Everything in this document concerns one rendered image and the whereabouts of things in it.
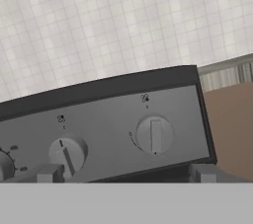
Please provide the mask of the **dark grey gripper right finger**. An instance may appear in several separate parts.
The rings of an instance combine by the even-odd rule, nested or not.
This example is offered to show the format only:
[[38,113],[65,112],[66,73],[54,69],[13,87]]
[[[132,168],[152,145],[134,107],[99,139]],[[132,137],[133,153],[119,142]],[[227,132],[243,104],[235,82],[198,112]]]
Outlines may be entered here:
[[247,180],[230,175],[214,164],[191,164],[189,175],[190,183],[247,183]]

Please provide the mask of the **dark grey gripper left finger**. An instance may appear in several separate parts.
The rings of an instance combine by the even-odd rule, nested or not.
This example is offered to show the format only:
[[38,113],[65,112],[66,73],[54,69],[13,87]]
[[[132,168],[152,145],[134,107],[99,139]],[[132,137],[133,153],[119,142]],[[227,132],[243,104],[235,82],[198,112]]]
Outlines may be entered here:
[[41,164],[24,174],[7,180],[7,183],[63,183],[64,166],[62,164]]

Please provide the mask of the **grey stove knob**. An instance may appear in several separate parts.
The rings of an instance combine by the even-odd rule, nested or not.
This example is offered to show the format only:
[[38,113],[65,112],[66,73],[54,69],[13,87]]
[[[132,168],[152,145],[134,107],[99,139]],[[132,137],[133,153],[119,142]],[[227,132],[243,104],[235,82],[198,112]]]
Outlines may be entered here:
[[15,174],[15,165],[11,157],[0,151],[0,182],[11,179]]
[[64,136],[51,144],[48,155],[52,164],[64,167],[63,177],[68,180],[84,167],[88,145],[83,138]]
[[169,121],[160,115],[143,118],[135,131],[136,145],[145,153],[165,153],[174,140],[174,129]]

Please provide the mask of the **brown cupboard front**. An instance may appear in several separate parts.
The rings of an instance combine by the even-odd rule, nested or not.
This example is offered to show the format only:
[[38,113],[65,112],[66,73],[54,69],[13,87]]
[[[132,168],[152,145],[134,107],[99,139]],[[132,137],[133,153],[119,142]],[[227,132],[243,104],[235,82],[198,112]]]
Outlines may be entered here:
[[217,165],[253,182],[253,83],[204,93]]

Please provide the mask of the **grey stove control panel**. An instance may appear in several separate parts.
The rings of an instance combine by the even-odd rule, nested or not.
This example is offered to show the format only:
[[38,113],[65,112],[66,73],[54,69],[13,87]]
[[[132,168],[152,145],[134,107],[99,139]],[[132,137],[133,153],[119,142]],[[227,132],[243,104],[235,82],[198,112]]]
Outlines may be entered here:
[[[143,152],[135,142],[138,123],[165,117],[174,140],[163,154]],[[84,167],[69,183],[157,179],[162,170],[213,164],[216,154],[194,65],[126,74],[0,103],[0,151],[14,162],[18,177],[52,164],[49,147],[58,138],[83,138]]]

